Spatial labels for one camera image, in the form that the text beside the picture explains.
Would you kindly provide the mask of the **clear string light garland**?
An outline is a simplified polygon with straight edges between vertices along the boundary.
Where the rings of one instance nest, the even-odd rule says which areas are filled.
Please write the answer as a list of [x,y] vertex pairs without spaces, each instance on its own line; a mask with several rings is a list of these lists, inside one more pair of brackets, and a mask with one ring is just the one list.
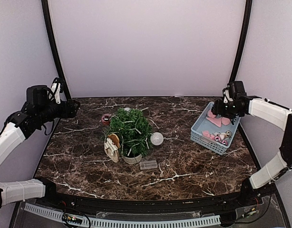
[[114,162],[123,159],[136,164],[146,157],[153,146],[163,143],[161,133],[153,132],[142,110],[119,108],[114,114],[101,117],[104,129],[104,152]]

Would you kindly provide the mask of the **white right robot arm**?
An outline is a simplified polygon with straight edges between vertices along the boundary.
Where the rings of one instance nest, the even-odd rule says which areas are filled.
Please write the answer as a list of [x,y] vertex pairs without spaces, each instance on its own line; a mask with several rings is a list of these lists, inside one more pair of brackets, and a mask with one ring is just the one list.
[[236,196],[239,205],[247,206],[255,198],[254,190],[278,180],[292,169],[292,109],[267,98],[248,95],[242,81],[232,81],[223,89],[223,97],[214,102],[212,112],[231,121],[250,115],[280,130],[279,135],[265,134],[267,139],[280,143],[277,154],[247,179],[244,190]]

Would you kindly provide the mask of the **blue plastic basket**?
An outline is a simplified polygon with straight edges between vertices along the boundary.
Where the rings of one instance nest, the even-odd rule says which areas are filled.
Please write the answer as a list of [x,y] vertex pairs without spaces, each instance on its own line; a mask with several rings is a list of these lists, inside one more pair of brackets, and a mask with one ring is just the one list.
[[[223,125],[222,127],[217,127],[206,119],[207,112],[212,109],[213,104],[213,102],[208,103],[191,127],[190,139],[219,155],[224,155],[233,141],[240,117],[236,117],[234,121],[227,126]],[[220,142],[214,140],[216,136],[221,138]]]

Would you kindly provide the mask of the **pink bow ornament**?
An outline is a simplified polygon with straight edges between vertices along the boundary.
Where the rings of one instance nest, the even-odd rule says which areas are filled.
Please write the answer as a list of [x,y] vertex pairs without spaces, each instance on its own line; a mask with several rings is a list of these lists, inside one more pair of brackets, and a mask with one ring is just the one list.
[[211,110],[207,112],[207,117],[206,119],[216,125],[217,127],[222,127],[223,125],[227,126],[231,123],[231,120],[226,117],[217,117],[212,113]]

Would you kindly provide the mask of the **small green christmas tree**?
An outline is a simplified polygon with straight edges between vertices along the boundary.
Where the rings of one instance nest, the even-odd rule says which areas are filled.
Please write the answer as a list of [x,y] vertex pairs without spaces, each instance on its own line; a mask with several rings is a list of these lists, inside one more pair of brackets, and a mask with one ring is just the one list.
[[112,115],[105,135],[114,133],[118,136],[120,155],[136,157],[141,154],[146,157],[152,148],[150,141],[152,132],[152,126],[141,110],[126,111],[124,108],[119,108]]

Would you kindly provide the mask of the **white tree pot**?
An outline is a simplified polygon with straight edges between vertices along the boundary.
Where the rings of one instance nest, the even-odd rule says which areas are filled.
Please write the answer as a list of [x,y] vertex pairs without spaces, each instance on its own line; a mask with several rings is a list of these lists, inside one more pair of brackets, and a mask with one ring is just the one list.
[[136,164],[136,163],[139,163],[143,156],[141,154],[139,154],[138,156],[136,157],[126,157],[126,156],[122,156],[124,162],[126,162],[127,164]]

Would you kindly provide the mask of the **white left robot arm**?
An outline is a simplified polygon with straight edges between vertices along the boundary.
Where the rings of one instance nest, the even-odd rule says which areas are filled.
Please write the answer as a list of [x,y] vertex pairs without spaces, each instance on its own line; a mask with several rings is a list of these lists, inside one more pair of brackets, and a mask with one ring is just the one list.
[[[62,101],[61,92],[61,82],[54,82],[51,87],[35,85],[27,88],[22,109],[12,113],[0,131],[0,166],[36,130],[44,129],[46,123],[77,115],[80,102],[72,99]],[[57,207],[61,197],[55,190],[56,185],[45,178],[0,182],[0,208],[34,198],[42,198],[49,206]]]

